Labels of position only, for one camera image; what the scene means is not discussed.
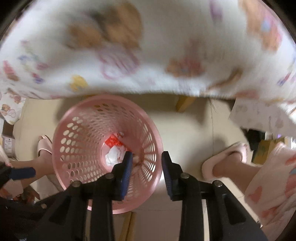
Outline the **pink plastic trash basket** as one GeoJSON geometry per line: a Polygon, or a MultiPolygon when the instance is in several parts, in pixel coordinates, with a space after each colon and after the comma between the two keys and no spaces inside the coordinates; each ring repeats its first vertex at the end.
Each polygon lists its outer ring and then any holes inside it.
{"type": "Polygon", "coordinates": [[[133,153],[132,174],[126,197],[114,201],[113,212],[132,211],[146,202],[162,174],[163,143],[147,113],[132,101],[115,95],[98,95],[71,107],[61,118],[53,137],[52,160],[63,188],[74,181],[94,182],[111,172],[104,143],[122,132],[122,142],[133,153]]]}

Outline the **white tissue in basket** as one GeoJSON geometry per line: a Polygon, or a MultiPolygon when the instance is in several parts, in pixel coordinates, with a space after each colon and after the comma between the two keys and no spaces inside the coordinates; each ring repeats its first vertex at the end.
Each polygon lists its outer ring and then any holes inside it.
{"type": "Polygon", "coordinates": [[[127,149],[125,146],[113,146],[105,155],[107,166],[114,166],[123,161],[127,149]]]}

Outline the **red wrapper in basket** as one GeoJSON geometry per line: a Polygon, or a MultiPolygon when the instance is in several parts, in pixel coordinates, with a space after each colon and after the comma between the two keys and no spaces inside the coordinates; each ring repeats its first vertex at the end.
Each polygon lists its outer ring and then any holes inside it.
{"type": "Polygon", "coordinates": [[[126,145],[122,142],[122,138],[123,138],[122,132],[113,133],[109,136],[109,138],[104,143],[109,148],[113,148],[114,146],[118,148],[121,148],[121,147],[126,148],[126,145]]]}

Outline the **right pink slipper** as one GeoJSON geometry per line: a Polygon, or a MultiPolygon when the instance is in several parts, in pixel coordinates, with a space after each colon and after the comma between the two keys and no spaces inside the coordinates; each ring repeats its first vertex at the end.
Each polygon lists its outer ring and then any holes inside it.
{"type": "Polygon", "coordinates": [[[233,165],[246,163],[248,147],[245,143],[237,142],[222,152],[210,157],[203,162],[201,173],[205,181],[212,181],[216,178],[228,177],[233,165]]]}

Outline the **pink slipper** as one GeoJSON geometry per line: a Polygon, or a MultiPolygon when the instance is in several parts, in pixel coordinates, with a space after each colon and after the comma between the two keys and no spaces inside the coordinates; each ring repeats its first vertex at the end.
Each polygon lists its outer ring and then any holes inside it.
{"type": "Polygon", "coordinates": [[[49,154],[52,154],[52,141],[47,135],[39,136],[37,155],[40,156],[41,152],[48,152],[49,154]]]}
{"type": "Polygon", "coordinates": [[[233,165],[246,163],[248,147],[245,143],[237,142],[222,152],[210,157],[203,162],[201,173],[205,181],[212,181],[216,178],[228,177],[233,165]]]}

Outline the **left pink slipper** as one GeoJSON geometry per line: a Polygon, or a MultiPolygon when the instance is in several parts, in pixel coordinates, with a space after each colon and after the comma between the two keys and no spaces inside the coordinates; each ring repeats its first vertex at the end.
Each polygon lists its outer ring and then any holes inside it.
{"type": "Polygon", "coordinates": [[[40,156],[41,152],[48,152],[49,154],[52,154],[52,141],[47,135],[39,136],[37,155],[40,156]]]}

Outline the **pink patterned pajama leg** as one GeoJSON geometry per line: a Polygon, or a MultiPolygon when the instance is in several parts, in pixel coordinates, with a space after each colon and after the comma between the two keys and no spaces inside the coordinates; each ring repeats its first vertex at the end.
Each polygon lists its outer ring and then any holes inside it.
{"type": "Polygon", "coordinates": [[[276,145],[250,181],[245,201],[268,240],[276,240],[295,213],[295,149],[276,145]]]}

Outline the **bear print table cloth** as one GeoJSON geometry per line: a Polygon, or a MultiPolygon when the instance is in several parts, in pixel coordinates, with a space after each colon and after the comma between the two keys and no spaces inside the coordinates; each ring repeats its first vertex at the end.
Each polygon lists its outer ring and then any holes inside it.
{"type": "Polygon", "coordinates": [[[1,116],[26,98],[234,99],[242,128],[295,136],[295,24],[274,1],[1,1],[1,116]]]}

